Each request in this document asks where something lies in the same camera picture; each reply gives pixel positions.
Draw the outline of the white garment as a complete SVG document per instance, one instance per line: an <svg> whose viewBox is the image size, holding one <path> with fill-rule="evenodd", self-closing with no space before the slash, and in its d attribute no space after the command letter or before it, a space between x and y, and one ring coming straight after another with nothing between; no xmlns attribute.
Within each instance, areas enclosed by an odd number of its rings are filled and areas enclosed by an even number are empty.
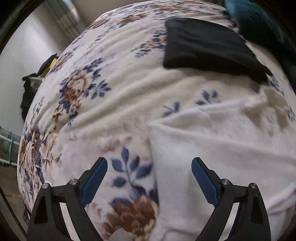
<svg viewBox="0 0 296 241"><path fill-rule="evenodd" d="M148 124L159 192L159 216L151 240L195 240L213 206L191 172L200 157L235 185L253 182L267 209L271 238L287 228L295 211L295 96L270 87L256 95L189 108Z"/></svg>

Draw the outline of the black garment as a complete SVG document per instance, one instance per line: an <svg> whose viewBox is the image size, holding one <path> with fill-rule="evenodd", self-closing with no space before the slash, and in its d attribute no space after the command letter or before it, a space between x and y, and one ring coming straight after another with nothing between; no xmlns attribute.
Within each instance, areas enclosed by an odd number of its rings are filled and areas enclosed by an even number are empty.
<svg viewBox="0 0 296 241"><path fill-rule="evenodd" d="M171 18L167 31L165 68L193 68L249 76L262 83L271 71L236 32L223 25L193 18Z"/></svg>

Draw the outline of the green white rack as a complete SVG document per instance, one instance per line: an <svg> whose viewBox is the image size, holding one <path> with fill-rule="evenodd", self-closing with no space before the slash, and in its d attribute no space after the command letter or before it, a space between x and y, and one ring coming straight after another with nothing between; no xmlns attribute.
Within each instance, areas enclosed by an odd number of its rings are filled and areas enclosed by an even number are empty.
<svg viewBox="0 0 296 241"><path fill-rule="evenodd" d="M0 135L1 165L16 167L21 137L3 126Z"/></svg>

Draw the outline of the black cloth on basket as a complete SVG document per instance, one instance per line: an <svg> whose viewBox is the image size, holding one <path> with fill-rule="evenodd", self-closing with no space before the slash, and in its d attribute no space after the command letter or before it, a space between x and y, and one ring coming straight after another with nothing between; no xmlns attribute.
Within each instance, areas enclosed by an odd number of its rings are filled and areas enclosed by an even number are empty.
<svg viewBox="0 0 296 241"><path fill-rule="evenodd" d="M32 90L31 89L31 81L30 81L30 77L38 77L38 75L36 73L32 73L28 76L24 76L22 78L23 83L23 87L24 87L24 92L23 92L23 98L22 98L22 102L20 104L20 108L22 110L22 119L23 121L26 120L28 111L30 109L30 105L32 104L32 101L34 99L34 96L36 94L36 90Z"/></svg>

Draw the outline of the floral bed blanket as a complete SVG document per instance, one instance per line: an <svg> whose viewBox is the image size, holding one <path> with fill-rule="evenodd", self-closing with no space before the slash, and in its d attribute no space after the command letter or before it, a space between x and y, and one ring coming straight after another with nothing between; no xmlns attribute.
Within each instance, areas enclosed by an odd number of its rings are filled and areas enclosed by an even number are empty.
<svg viewBox="0 0 296 241"><path fill-rule="evenodd" d="M62 53L39 87L18 152L18 187L33 209L44 183L65 185L99 157L108 171L86 212L104 240L122 228L151 240L159 192L148 124L196 106L256 95L294 94L267 49L247 46L272 73L267 83L191 68L166 69L165 22L193 18L230 29L225 9L204 1L146 1L98 17Z"/></svg>

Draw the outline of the yellow box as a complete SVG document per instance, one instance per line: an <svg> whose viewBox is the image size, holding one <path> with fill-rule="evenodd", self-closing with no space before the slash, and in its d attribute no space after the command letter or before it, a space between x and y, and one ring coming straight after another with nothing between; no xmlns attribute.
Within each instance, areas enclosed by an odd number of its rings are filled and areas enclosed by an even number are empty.
<svg viewBox="0 0 296 241"><path fill-rule="evenodd" d="M57 60L57 53L51 55L40 67L40 69L37 72L38 76L45 77L47 73L49 72L51 65L54 61Z"/></svg>

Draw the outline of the teal plush blanket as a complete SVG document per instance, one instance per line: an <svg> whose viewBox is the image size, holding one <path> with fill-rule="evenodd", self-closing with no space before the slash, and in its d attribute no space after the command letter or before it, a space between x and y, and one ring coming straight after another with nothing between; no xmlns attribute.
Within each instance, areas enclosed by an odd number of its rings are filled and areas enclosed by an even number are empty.
<svg viewBox="0 0 296 241"><path fill-rule="evenodd" d="M277 23L251 1L225 1L225 8L244 39L266 48L295 82L295 49Z"/></svg>

